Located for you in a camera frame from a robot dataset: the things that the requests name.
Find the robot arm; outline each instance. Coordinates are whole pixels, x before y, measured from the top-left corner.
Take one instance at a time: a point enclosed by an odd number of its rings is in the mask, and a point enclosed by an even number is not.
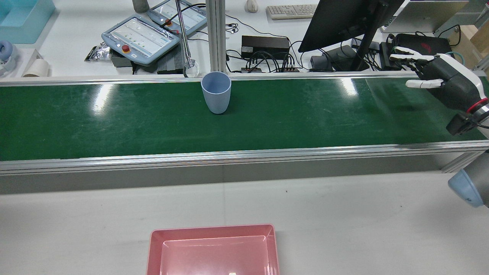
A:
[[[489,117],[489,101],[481,80],[472,71],[446,54],[421,55],[403,47],[395,51],[390,59],[404,63],[420,78],[408,80],[406,86],[425,88],[447,108],[461,111],[446,127],[452,135],[477,126],[487,128],[482,123]]]
[[[461,111],[446,129],[461,135],[476,126],[489,124],[489,101],[481,80],[470,70],[446,54],[424,56],[408,48],[397,47],[391,60],[403,62],[416,72],[420,80],[408,80],[406,86],[425,88],[447,108]],[[473,207],[489,207],[489,150],[459,171],[448,185]]]

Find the sticker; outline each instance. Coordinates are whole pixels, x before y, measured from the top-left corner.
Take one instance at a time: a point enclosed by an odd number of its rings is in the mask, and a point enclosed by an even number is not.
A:
[[[253,47],[241,47],[241,52],[253,52]]]

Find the white table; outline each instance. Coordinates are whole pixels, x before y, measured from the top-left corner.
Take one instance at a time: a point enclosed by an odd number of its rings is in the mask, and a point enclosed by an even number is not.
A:
[[[489,209],[460,200],[451,176],[1,195],[1,273],[141,275],[154,229],[272,223],[281,275],[486,274]]]
[[[116,1],[107,0],[100,2],[97,0],[53,0],[56,11],[47,23],[39,39],[35,44],[18,45],[22,48],[36,48],[40,55],[50,64],[48,76],[65,77],[72,79],[76,77],[114,77],[130,76],[131,68],[115,68],[110,61],[108,62],[84,62],[84,59],[92,47],[102,42],[100,35],[110,27],[119,23],[123,19],[134,14],[132,2],[130,0]],[[150,6],[160,3],[160,0],[149,0]],[[201,0],[190,0],[191,3],[202,2]],[[226,14],[239,18],[261,32],[271,32],[277,35],[288,36],[291,42],[302,40],[309,26],[310,19],[301,20],[280,20],[273,21],[266,15],[265,8],[268,5],[277,4],[298,4],[316,3],[318,0],[259,0],[260,10],[258,13],[247,13],[244,9],[244,0],[226,1]],[[226,18],[227,23],[237,23],[234,19]],[[239,24],[239,32],[235,34],[226,33],[226,48],[241,51],[242,35],[263,36],[251,28]],[[202,33],[196,33],[191,38],[207,39]],[[378,32],[376,41],[385,40],[385,35]],[[297,57],[300,54],[297,50],[300,43],[294,45]],[[210,72],[209,47],[205,41],[189,41],[192,57],[200,64],[202,74]],[[339,44],[325,48],[325,50],[339,47]],[[321,55],[319,51],[311,51],[303,56],[304,66],[310,68],[309,60],[312,55]],[[245,66],[245,61],[231,59],[229,66],[232,70],[238,70]]]

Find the blue cup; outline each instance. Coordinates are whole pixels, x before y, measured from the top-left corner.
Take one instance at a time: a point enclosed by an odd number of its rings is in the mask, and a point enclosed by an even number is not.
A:
[[[220,71],[212,71],[202,78],[200,85],[209,110],[215,114],[224,113],[231,97],[229,76]]]

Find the computer mouse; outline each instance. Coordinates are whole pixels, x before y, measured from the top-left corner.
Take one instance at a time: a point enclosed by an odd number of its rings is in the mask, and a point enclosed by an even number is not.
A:
[[[250,13],[256,13],[258,11],[258,3],[256,0],[246,0],[246,5],[244,5],[244,9]]]

